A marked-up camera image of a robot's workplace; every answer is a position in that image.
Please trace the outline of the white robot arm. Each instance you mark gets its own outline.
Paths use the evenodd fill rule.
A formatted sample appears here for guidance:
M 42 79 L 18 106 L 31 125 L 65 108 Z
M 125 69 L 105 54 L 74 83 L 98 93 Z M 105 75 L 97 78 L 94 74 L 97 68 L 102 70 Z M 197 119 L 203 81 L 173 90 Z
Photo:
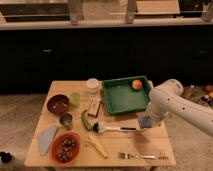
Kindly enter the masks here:
M 146 114 L 151 118 L 151 126 L 160 126 L 165 114 L 171 112 L 213 137 L 213 109 L 182 98 L 183 90 L 176 79 L 169 79 L 150 90 Z

